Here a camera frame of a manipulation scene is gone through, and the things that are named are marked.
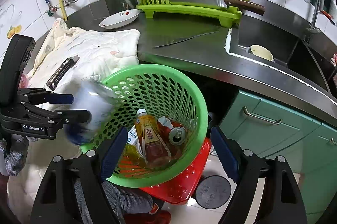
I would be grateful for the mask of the grey gloved hand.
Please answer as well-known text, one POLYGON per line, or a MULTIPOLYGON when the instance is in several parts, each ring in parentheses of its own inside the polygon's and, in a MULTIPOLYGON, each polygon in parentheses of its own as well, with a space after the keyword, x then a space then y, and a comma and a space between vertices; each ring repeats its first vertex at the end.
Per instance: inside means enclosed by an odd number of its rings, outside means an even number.
POLYGON ((1 135, 1 174, 17 176, 24 168, 29 144, 38 141, 37 138, 12 135, 1 135))

